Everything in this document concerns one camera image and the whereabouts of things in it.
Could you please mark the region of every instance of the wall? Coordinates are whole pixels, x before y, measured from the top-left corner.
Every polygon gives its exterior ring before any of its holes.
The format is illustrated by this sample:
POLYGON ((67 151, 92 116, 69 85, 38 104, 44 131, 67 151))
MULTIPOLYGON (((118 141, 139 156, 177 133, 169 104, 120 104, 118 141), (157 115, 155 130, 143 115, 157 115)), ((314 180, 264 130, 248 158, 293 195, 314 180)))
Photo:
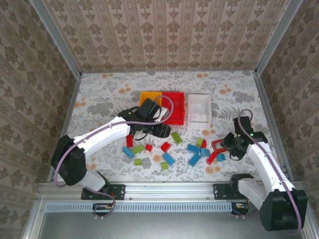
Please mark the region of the wall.
POLYGON ((82 72, 254 68, 287 0, 45 0, 82 72))
POLYGON ((23 233, 75 79, 27 0, 0 1, 0 238, 23 233))
POLYGON ((319 1, 305 0, 262 79, 296 180, 319 216, 319 1))

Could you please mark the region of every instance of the toy block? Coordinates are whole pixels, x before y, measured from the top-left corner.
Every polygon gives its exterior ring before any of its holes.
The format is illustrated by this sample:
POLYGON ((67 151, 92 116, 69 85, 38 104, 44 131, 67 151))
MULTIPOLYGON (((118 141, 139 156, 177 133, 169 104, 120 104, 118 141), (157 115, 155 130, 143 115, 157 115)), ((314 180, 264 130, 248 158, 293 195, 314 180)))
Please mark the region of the toy block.
POLYGON ((183 142, 183 140, 181 140, 181 138, 179 137, 179 134, 177 132, 171 133, 171 136, 177 145, 179 145, 180 143, 183 142))
POLYGON ((195 154, 199 154, 200 148, 189 144, 187 147, 187 151, 195 153, 195 154))
POLYGON ((170 148, 170 144, 165 142, 160 148, 166 153, 170 148))
POLYGON ((201 143, 201 146, 200 146, 201 148, 206 148, 207 147, 207 142, 206 142, 206 140, 204 139, 203 140, 203 143, 201 143))
POLYGON ((206 160, 206 163, 207 163, 208 165, 210 165, 210 164, 215 160, 216 156, 217 156, 217 153, 216 153, 216 152, 213 152, 213 153, 210 155, 210 157, 206 160))
POLYGON ((140 144, 139 146, 136 146, 134 148, 131 149, 131 151, 133 152, 133 154, 138 154, 141 153, 145 150, 144 145, 140 144))
POLYGON ((201 148, 201 149, 200 149, 200 155, 201 155, 202 157, 209 157, 209 156, 210 156, 209 149, 207 149, 207 148, 201 148))
POLYGON ((167 162, 160 163, 160 166, 161 166, 162 170, 168 169, 168 163, 167 162))
POLYGON ((126 154, 127 157, 129 157, 129 158, 133 158, 133 157, 134 157, 133 152, 130 151, 129 148, 127 148, 127 147, 124 146, 124 147, 122 148, 122 151, 123 151, 124 154, 126 154))
POLYGON ((190 161, 188 162, 188 164, 189 164, 190 166, 194 167, 195 164, 199 161, 199 159, 200 159, 199 154, 195 154, 195 155, 190 159, 190 161))
POLYGON ((133 135, 126 136, 126 146, 127 148, 134 147, 133 145, 133 135))
POLYGON ((213 141, 213 142, 211 143, 211 146, 213 147, 214 152, 216 152, 216 153, 223 153, 223 152, 226 152, 226 151, 227 151, 226 148, 224 148, 224 147, 222 147, 222 146, 220 145, 220 142, 222 142, 222 141, 223 141, 223 139, 219 139, 219 140, 215 140, 215 141, 213 141))
POLYGON ((137 165, 142 165, 142 160, 140 158, 137 158, 134 160, 134 164, 137 165))
POLYGON ((147 144, 145 148, 149 152, 151 152, 153 150, 153 146, 151 146, 150 144, 147 144))
POLYGON ((173 159, 169 153, 165 153, 162 155, 163 159, 170 165, 172 166, 175 163, 175 159, 173 159))
POLYGON ((217 155, 217 162, 222 162, 225 160, 226 160, 226 157, 223 153, 220 153, 219 155, 217 155))
POLYGON ((204 139, 202 138, 198 138, 197 143, 196 143, 196 147, 201 147, 201 144, 203 143, 204 139))

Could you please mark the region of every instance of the table surface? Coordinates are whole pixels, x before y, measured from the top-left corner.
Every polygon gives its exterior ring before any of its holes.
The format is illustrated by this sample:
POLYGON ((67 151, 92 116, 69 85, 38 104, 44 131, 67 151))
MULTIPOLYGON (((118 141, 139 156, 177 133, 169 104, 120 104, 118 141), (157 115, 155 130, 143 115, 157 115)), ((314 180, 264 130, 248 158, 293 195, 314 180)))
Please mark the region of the table surface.
MULTIPOLYGON (((153 145, 152 152, 145 151, 135 158, 142 159, 142 166, 122 152, 126 139, 118 139, 86 159, 87 167, 100 171, 109 181, 228 181, 235 173, 251 173, 259 179, 253 161, 245 156, 241 161, 226 161, 206 164, 206 158, 191 167, 188 161, 193 154, 186 150, 188 144, 196 144, 199 137, 206 139, 212 152, 211 142, 234 133, 232 119, 242 109, 251 109, 255 131, 262 131, 272 146, 263 108, 255 85, 252 71, 210 72, 141 72, 83 74, 80 91, 73 110, 68 134, 83 135, 109 122, 117 113, 139 105, 141 91, 179 91, 185 93, 184 126, 172 125, 183 143, 176 145, 171 136, 156 138, 148 135, 134 145, 153 145), (187 127, 188 94, 210 94, 212 120, 210 128, 187 127), (163 151, 160 146, 169 142, 168 153, 176 163, 168 170, 161 170, 163 151)), ((276 153, 271 147, 274 158, 276 153)))

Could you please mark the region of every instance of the aluminum frame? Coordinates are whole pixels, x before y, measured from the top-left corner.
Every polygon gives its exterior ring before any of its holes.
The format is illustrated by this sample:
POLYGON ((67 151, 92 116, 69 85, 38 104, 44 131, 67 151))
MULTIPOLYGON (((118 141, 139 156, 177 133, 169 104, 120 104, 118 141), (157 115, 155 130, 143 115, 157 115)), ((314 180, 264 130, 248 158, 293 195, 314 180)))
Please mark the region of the aluminum frame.
POLYGON ((274 147, 277 153, 277 157, 281 159, 281 161, 284 163, 285 168, 287 170, 288 178, 290 181, 294 181, 294 175, 293 171, 291 170, 286 151, 284 148, 284 144, 281 140, 279 130, 277 128, 277 124, 275 121, 275 117, 273 114, 273 111, 271 110, 271 106, 267 97, 266 89, 264 87, 264 83, 261 79, 260 74, 256 74, 254 76, 255 84, 257 87, 257 91, 259 94, 261 105, 263 106, 263 110, 265 113, 266 121, 269 127, 269 132, 271 135, 271 139, 273 140, 274 147))
POLYGON ((65 62, 68 64, 72 74, 75 79, 80 79, 81 71, 78 62, 75 60, 71 49, 68 47, 67 43, 60 34, 53 18, 50 15, 49 10, 46 8, 43 0, 30 0, 32 6, 34 7, 36 13, 39 15, 41 21, 43 22, 46 30, 50 33, 52 40, 61 52, 65 62))
POLYGON ((281 16, 279 22, 277 23, 272 36, 267 42, 267 45, 257 62, 255 71, 258 74, 261 75, 262 72, 264 71, 268 61, 274 54, 279 42, 281 41, 284 34, 286 33, 288 26, 290 25, 291 21, 293 20, 294 16, 296 15, 302 3, 303 3, 303 0, 292 0, 288 2, 283 15, 281 16))
MULTIPOLYGON (((213 184, 228 182, 111 182, 125 184, 125 203, 222 203, 246 200, 215 200, 213 184)), ((48 203, 72 202, 83 203, 81 200, 82 186, 57 188, 54 183, 41 183, 35 198, 35 204, 26 227, 24 239, 37 239, 45 216, 48 203)), ((90 201, 94 203, 110 202, 106 200, 90 201)))

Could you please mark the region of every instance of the white robotic arm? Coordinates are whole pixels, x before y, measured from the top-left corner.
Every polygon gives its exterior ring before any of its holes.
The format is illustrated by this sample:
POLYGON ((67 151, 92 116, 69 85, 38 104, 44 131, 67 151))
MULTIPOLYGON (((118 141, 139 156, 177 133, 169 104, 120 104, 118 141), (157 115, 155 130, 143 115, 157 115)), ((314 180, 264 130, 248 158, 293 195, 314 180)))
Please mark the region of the white robotic arm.
MULTIPOLYGON (((108 125, 113 125, 117 122, 123 122, 125 119, 122 117, 115 117, 113 120, 108 122, 107 124, 95 129, 92 132, 86 133, 82 136, 78 136, 74 138, 74 143, 79 142, 80 140, 86 138, 88 135, 100 131, 100 129, 105 128, 108 125)), ((85 158, 91 157, 95 152, 122 137, 126 137, 130 134, 130 126, 126 123, 119 124, 113 127, 110 127, 106 130, 100 131, 93 137, 88 140, 80 143, 78 145, 79 148, 84 149, 85 158)), ((99 173, 93 171, 91 169, 87 169, 85 176, 78 182, 78 184, 93 189, 94 191, 100 191, 104 185, 106 184, 105 180, 99 173)))
MULTIPOLYGON (((271 154, 269 145, 265 142, 260 142, 259 144, 263 148, 268 149, 268 155, 274 162, 274 165, 277 167, 289 190, 291 191, 295 189, 294 185, 286 178, 279 165, 275 161, 273 155, 271 154)), ((282 185, 282 181, 278 178, 269 160, 266 158, 264 152, 259 146, 256 144, 250 144, 247 148, 247 155, 254 162, 255 167, 262 178, 264 186, 257 183, 253 178, 244 178, 238 181, 238 191, 242 195, 246 196, 259 210, 270 192, 274 192, 275 190, 285 192, 286 189, 282 185)))
POLYGON ((254 132, 249 117, 235 118, 234 126, 237 136, 229 133, 221 146, 229 151, 231 157, 238 157, 238 160, 247 154, 254 162, 264 185, 257 183, 250 174, 234 174, 229 184, 232 194, 244 195, 254 204, 266 230, 300 231, 304 226, 308 202, 304 190, 297 190, 287 179, 271 154, 265 135, 254 132))

